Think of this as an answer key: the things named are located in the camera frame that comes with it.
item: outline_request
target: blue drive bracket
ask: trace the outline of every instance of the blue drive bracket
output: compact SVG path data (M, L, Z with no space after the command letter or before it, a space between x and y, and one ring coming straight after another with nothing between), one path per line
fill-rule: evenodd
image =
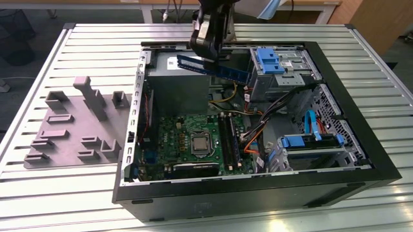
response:
M177 55L178 58L178 67L186 70L190 70L193 72L205 74L205 75L212 75L217 76L220 78L228 79L230 81L236 81L241 84L247 84L249 79L251 79L251 73L229 68L226 66L218 65L217 67L217 72L206 70L205 69L205 63L206 61L184 56L184 55Z
M257 61L264 67L264 74L284 74L280 57L273 48L257 48Z
M339 142L340 146L344 146L345 140L344 140L344 137L343 137L341 134L337 134L337 135L336 135L336 139L337 139L337 142Z
M319 125L317 125L317 118L316 118L316 112L315 110L308 110L305 112L305 117L304 117L304 132L307 134L311 133L311 124L309 124L309 118L311 118L311 123L312 123L312 131L316 136L316 141L321 140L321 135L319 131Z
M287 136L285 138L283 138L283 146L285 148L305 146L303 137L301 136Z

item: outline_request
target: wire bundle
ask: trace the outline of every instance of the wire bundle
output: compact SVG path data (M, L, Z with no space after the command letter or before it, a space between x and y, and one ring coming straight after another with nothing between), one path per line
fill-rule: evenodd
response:
M271 107L264 112L264 114L260 118L259 125L256 127L253 127L245 134L243 134L243 140L245 140L247 138L249 138L256 133L253 138L249 140L248 145L245 146L245 152L252 152L252 153L259 154L259 151L249 150L249 147L251 147L253 141L257 139L257 137L263 133L264 127L265 127L265 125L267 125L267 123L271 119L272 114L276 113L279 110L281 110L288 105L288 103L293 99L296 93L300 93L301 91L308 90L308 89L313 89L317 85L319 85L319 83L313 83L313 84L309 84L307 86L296 87L292 91L289 91L281 98L279 98L272 103Z

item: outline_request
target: yellow wire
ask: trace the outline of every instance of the yellow wire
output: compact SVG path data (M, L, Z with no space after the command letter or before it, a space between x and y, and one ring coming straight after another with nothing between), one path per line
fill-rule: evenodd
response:
M236 94L237 94L237 83L234 82L234 92L233 92L233 95L232 95L229 98L226 98L226 99L216 100L216 101L209 101L209 102L213 102L213 103L226 102L228 100L232 100L232 99L233 99L233 97L236 96Z

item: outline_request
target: white connector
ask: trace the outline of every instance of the white connector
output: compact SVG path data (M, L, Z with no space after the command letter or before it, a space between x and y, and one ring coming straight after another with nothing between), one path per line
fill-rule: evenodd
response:
M169 11L166 10L166 12L162 15L162 22L164 23L166 22L168 18L169 18Z

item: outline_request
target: desk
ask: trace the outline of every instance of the desk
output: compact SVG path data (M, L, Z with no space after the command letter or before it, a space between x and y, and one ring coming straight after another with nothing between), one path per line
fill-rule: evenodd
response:
M0 9L140 9L145 23L153 23L152 10L166 9L168 2L168 0L0 0ZM184 3L184 10L200 9L198 0L185 0ZM279 10L291 11L291 4L291 1L287 2ZM316 23L328 24L335 8L340 4L341 0L295 0L295 11L320 11Z
M29 171L23 159L50 91L89 75L102 94L133 93L142 41L182 41L190 24L78 24L63 30L0 144L0 229L30 231L408 231L413 200L413 97L356 30L341 25L236 24L238 41L316 41L403 179L331 207L144 224L112 203L117 165Z

